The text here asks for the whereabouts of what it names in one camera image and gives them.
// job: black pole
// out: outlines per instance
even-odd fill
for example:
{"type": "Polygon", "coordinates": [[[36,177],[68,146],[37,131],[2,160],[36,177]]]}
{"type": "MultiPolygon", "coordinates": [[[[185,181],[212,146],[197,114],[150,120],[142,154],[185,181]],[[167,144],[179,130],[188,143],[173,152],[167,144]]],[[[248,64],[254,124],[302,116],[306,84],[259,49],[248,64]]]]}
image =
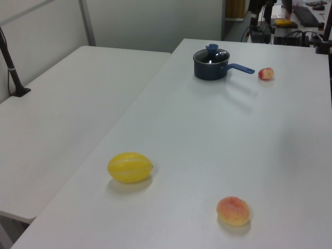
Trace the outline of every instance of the black pole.
{"type": "Polygon", "coordinates": [[[328,43],[328,38],[331,33],[331,27],[332,27],[332,6],[330,7],[330,11],[328,13],[323,40],[317,45],[316,53],[330,54],[331,45],[328,43]]]}
{"type": "Polygon", "coordinates": [[[16,92],[14,92],[12,94],[12,96],[16,96],[16,97],[22,97],[24,95],[26,95],[28,92],[31,91],[31,89],[29,88],[24,88],[21,84],[20,78],[16,72],[15,66],[12,62],[12,59],[10,57],[9,51],[8,51],[8,47],[7,47],[7,42],[5,39],[5,35],[2,32],[2,29],[0,27],[0,49],[2,52],[2,55],[4,56],[4,59],[6,61],[8,70],[10,72],[10,75],[14,81],[15,87],[16,87],[16,92]]]}

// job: saucepan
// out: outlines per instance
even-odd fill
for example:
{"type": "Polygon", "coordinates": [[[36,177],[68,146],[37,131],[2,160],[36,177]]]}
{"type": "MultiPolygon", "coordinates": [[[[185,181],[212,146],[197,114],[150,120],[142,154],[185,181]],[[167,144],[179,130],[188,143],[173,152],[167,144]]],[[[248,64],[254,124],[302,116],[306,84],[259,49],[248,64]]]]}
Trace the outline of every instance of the saucepan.
{"type": "Polygon", "coordinates": [[[196,77],[204,80],[221,79],[227,75],[231,68],[253,74],[255,70],[239,64],[228,64],[229,52],[219,49],[217,44],[209,44],[206,49],[200,50],[193,55],[194,73],[196,77]]]}

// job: small apple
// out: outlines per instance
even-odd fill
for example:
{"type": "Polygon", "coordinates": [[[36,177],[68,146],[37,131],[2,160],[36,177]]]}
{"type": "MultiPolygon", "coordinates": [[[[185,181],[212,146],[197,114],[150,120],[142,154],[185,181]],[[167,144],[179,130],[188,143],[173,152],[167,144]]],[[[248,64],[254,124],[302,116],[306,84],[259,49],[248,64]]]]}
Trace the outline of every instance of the small apple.
{"type": "Polygon", "coordinates": [[[260,70],[258,72],[258,77],[260,79],[264,79],[264,80],[271,79],[273,77],[273,75],[274,75],[274,71],[270,67],[263,68],[262,70],[260,70]]]}

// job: toy melon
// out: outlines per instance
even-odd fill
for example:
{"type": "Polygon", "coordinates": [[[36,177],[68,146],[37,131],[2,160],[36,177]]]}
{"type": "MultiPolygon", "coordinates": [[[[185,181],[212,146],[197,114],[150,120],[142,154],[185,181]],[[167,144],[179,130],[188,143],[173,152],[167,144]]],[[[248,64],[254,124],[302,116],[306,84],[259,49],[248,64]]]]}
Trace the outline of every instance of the toy melon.
{"type": "Polygon", "coordinates": [[[146,178],[153,166],[150,160],[135,152],[116,155],[109,161],[107,170],[119,182],[134,183],[146,178]]]}

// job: pot handle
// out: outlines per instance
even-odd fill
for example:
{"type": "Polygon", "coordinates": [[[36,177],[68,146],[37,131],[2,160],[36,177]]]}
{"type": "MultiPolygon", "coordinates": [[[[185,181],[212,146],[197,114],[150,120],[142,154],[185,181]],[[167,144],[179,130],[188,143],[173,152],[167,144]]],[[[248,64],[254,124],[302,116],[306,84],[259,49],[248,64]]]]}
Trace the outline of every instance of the pot handle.
{"type": "Polygon", "coordinates": [[[245,72],[245,73],[247,73],[247,74],[253,74],[253,73],[255,72],[255,70],[253,70],[253,69],[250,69],[250,68],[248,68],[248,67],[241,66],[241,65],[239,65],[239,64],[235,64],[235,63],[228,64],[228,65],[225,67],[226,70],[229,70],[229,69],[231,69],[231,68],[235,68],[235,69],[240,70],[240,71],[243,71],[243,72],[245,72]]]}

